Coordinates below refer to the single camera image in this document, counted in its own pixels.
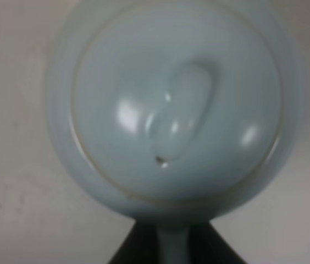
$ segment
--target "teapot body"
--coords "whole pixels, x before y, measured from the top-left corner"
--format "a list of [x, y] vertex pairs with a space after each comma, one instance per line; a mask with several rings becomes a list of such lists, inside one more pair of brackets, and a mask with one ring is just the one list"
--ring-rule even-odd
[[267, 1], [85, 0], [54, 45], [47, 121], [96, 200], [145, 222], [204, 222], [283, 166], [300, 87]]

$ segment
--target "dark base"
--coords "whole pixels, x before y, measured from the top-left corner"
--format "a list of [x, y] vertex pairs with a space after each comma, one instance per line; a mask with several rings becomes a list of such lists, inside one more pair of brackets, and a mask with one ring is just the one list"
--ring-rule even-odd
[[[209, 224], [190, 228], [192, 264], [246, 264]], [[156, 228], [136, 223], [109, 264], [158, 264]]]

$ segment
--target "small hole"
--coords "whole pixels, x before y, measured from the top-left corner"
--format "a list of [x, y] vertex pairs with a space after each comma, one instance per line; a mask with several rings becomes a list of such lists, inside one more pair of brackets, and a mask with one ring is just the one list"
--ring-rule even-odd
[[161, 157], [156, 157], [156, 162], [161, 166], [161, 168], [167, 168], [168, 163]]

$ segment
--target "gray surface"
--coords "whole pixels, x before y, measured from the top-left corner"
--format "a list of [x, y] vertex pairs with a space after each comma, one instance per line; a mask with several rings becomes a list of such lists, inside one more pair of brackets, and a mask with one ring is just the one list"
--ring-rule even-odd
[[[42, 115], [48, 46], [77, 0], [0, 0], [0, 264], [106, 263], [132, 221], [89, 198], [58, 162]], [[306, 62], [300, 142], [272, 185], [214, 221], [250, 263], [310, 263], [310, 0], [275, 0]]]

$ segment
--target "pale blue porcelain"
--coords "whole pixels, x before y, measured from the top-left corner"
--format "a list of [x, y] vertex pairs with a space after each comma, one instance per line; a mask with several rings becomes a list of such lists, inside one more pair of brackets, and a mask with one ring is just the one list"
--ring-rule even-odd
[[51, 55], [48, 127], [69, 173], [108, 207], [207, 221], [285, 163], [300, 86], [265, 1], [83, 1]]

